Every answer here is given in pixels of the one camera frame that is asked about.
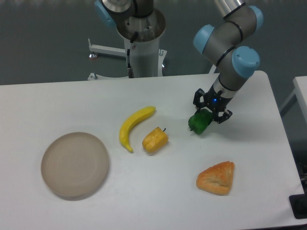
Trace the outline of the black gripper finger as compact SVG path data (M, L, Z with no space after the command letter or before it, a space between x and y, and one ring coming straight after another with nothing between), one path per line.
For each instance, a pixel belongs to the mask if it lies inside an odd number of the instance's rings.
M213 114L212 121L214 121L214 122L216 122L218 124L223 123L224 121L228 120L233 115L233 113L230 110L228 110L228 109L225 109L222 112L221 116L219 116L219 113L220 112L216 111L215 109L213 109L213 111L212 111L212 114Z
M206 92L199 88L193 98L193 104L195 105L195 108L197 111L201 110L206 106Z

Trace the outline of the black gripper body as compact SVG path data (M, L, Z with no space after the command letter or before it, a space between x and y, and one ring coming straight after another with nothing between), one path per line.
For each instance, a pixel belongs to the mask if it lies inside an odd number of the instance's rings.
M206 107L212 112L213 109L215 109L217 113L223 112L231 100L232 98L224 98L222 95L217 93L213 87L211 87L204 95Z

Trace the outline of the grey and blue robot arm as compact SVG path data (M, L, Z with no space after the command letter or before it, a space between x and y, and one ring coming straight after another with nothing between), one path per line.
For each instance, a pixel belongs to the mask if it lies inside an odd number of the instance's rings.
M101 21L115 27L124 40L128 76L156 77L161 68L159 40L166 20L153 1L97 0L94 5ZM215 5L224 23L218 28L203 26L196 33L193 45L220 74L207 92L201 89L195 92L193 104L197 110L208 108L213 121L222 123L232 115L228 103L260 64L258 53L241 42L262 26L263 14L243 0L217 0Z

